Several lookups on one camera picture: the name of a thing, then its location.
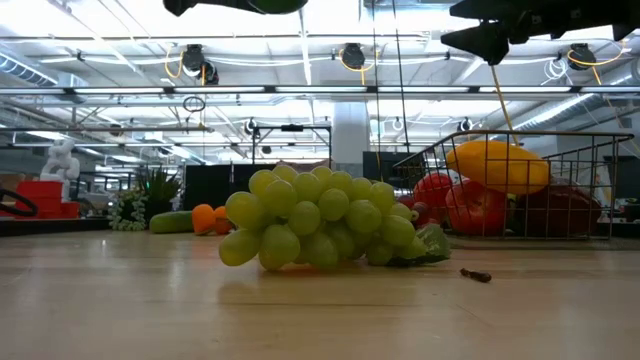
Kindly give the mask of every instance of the red fruit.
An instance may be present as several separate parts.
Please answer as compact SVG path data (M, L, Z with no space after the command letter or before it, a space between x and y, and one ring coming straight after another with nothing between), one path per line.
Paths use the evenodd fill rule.
M482 184L464 180L447 193L451 226L467 235L498 235L504 227L506 195Z
M409 209L413 209L413 205L415 204L415 201L413 200L413 197L411 195L400 196L398 198L398 202L404 204L404 206L408 207Z
M423 202L417 202L413 205L413 211L417 213L416 219L413 220L413 223L420 227L422 225L426 225L429 223L431 208L429 205Z
M445 197L451 189L451 179L441 173L433 173L422 178L413 188L413 197L432 208L431 217L444 220L447 214Z

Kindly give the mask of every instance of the yellow cable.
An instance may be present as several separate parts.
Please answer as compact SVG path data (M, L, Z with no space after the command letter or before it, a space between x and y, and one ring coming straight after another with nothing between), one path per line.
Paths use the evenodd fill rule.
M493 75L493 82L496 84L496 91L498 92L498 98L500 99L500 106L502 107L502 113L504 114L504 119L507 121L507 126L509 126L509 130L513 130L513 124L511 124L511 117L509 117L509 113L507 112L507 106L504 103L504 96L502 95L502 90L500 89L500 82L498 81L498 75L496 74L495 66L491 66L491 74ZM520 146L518 142L518 137L515 134L511 134L513 136L513 141L516 142L516 146Z
M625 45L626 45L626 43L623 41L623 42L622 42L622 47L620 48L620 53L619 53L616 57L614 57L614 58L612 58L612 59L609 59L609 60L601 61L601 62L590 63L590 62L585 62L585 61L576 60L576 59L574 59L574 58L572 58L572 57L571 57L571 54L574 52L573 50L569 50L569 52L567 52L567 58L568 58L569 60L571 60L572 62L576 63L576 64L580 64L580 65L584 65L584 66L600 66L600 65L606 65L606 64L612 63L612 62L614 62L614 61L616 61L616 60L620 59L620 57L622 56L622 54L624 54L624 50L626 49L626 48L625 48Z
M369 65L368 68L366 69L352 69L350 67L347 66L347 64L344 63L344 61L342 61L342 53L344 52L344 49L340 49L340 52L338 52L338 57L340 58L340 63L342 64L342 66L344 66L345 69L349 70L349 71L354 71L354 72L359 72L360 73L360 79L362 80L362 85L364 85L365 81L364 81L364 73L371 70L371 68L375 65L375 61L373 62L373 64ZM376 60L378 59L378 51L376 51Z
M179 78L180 75L182 74L182 58L184 55L184 50L180 52L180 68L178 68L178 74L172 74L171 71L169 70L169 53L171 53L171 48L173 47L173 45L169 45L169 48L167 49L167 55L164 58L164 70L167 72L167 75L169 75L172 78Z
M598 75L598 70L596 69L596 67L592 66L591 70L593 70L593 75L596 77L596 81L598 82L598 85L602 86L602 81L600 80L600 75ZM616 112L616 109L613 107L613 104L611 103L611 100L609 100L609 98L605 98L605 101L607 102L607 104L609 105L609 108L613 112L613 116L616 117L616 121L618 122L618 126L621 129L624 128L622 126L622 121L620 120L620 117L618 117L618 113ZM631 145L633 145L633 147L636 149L636 151L638 153L640 153L640 146L638 146L638 144L636 144L636 142L633 139L629 139L629 141L631 141Z

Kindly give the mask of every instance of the table surface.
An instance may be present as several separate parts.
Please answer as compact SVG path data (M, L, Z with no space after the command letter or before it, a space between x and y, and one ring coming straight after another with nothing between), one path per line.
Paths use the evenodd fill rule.
M637 359L640 252L224 266L218 237L0 238L0 359ZM485 270L490 284L459 276Z

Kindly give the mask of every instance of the white robot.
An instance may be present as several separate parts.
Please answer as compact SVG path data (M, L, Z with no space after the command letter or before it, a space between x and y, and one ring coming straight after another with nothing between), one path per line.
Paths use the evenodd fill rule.
M41 181L60 181L63 184L62 201L69 201L70 180L80 176L80 162L71 157L74 146L71 139L56 140L49 148L49 159L40 173Z

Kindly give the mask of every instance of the potted plant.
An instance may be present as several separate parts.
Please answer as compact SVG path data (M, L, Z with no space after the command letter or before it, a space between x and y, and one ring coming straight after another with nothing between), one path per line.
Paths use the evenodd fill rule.
M145 220L147 225L154 215L172 210L171 200L178 195L182 182L177 173L169 176L162 166L158 169L140 168L137 174L138 189L146 197Z

